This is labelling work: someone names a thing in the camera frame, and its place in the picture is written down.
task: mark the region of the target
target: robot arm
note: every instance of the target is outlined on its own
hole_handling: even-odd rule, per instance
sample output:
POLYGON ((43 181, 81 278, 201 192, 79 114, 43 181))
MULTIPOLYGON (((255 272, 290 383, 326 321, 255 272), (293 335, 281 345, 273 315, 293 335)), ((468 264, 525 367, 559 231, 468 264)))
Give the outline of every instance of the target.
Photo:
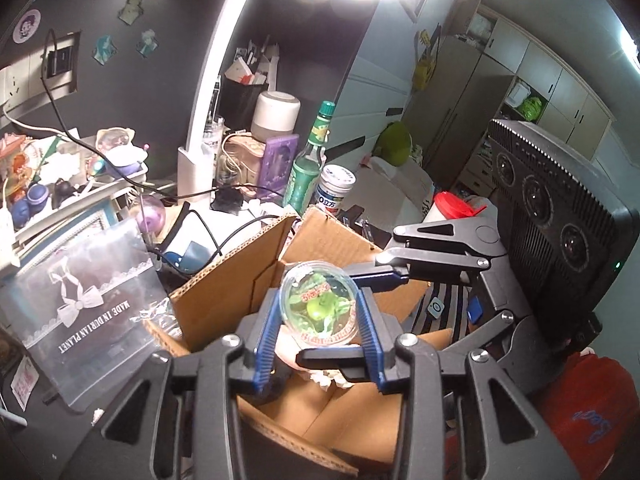
MULTIPOLYGON (((471 218, 396 228, 375 264, 345 269, 360 289, 362 346, 307 349, 296 359, 306 368, 339 368, 348 380, 374 382, 383 394, 402 394, 394 480, 444 478, 445 420, 454 416, 463 479, 579 479, 526 398, 560 373, 562 359, 540 334, 491 222, 471 218), (396 318, 379 311, 373 292, 409 279, 472 286, 484 307, 482 325, 440 352, 402 333, 396 318), (498 360, 486 349, 491 344, 502 346, 498 360)), ((182 358, 154 354, 109 406, 61 479, 106 478, 88 475, 105 470, 109 478, 178 478, 186 392, 195 398, 196 480, 245 479, 236 395, 259 394, 268 383, 281 323, 272 289, 235 334, 182 358), (108 465, 98 467, 100 460, 108 465)))

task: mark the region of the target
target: white bow print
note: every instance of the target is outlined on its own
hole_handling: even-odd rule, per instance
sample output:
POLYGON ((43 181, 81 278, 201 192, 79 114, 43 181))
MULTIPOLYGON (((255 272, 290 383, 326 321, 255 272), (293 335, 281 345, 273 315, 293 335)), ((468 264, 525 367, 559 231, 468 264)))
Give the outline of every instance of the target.
POLYGON ((60 321, 62 321, 62 323, 67 328, 69 328, 78 318, 78 314, 80 314, 80 311, 83 308, 94 308, 96 306, 101 306, 102 304, 104 304, 104 301, 102 300, 100 292, 94 286, 90 286, 87 290, 84 290, 80 281, 69 272, 66 263, 67 259, 64 258, 62 260, 62 269, 64 271, 64 274, 62 276, 59 276, 58 274, 52 274, 51 277, 55 281, 62 282, 61 294, 62 301, 65 302, 65 305, 61 306, 58 309, 58 317, 60 318, 60 321), (65 278, 76 286, 76 300, 71 300, 66 296, 65 278))

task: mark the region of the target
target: red bottle cap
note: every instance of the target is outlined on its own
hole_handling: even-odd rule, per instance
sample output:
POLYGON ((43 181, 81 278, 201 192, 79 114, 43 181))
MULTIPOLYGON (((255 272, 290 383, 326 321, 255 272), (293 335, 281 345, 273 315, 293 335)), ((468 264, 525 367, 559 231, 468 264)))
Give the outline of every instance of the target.
POLYGON ((486 206, 482 206, 480 209, 475 210, 464 200, 447 191, 438 193, 433 198, 433 203, 447 220, 471 218, 486 209, 486 206))

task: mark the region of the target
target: red cloth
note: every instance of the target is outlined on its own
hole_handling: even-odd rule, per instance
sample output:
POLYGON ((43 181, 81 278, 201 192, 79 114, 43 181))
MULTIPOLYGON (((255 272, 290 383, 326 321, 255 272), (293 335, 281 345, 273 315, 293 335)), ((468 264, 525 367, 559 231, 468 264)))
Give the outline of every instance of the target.
MULTIPOLYGON (((640 413, 631 375, 615 360, 569 357, 558 379, 532 399, 574 461, 582 480, 597 479, 640 413)), ((446 440, 447 480, 459 478, 458 438, 446 440)))

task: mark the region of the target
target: striped cloth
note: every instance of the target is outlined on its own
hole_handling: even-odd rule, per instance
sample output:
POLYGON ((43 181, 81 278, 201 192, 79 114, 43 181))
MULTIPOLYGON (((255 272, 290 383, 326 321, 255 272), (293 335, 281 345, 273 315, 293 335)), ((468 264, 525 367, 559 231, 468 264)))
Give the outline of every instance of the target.
POLYGON ((452 342, 462 339, 469 331, 466 309, 470 290, 467 286, 432 283, 402 328, 416 335, 450 328, 452 342))

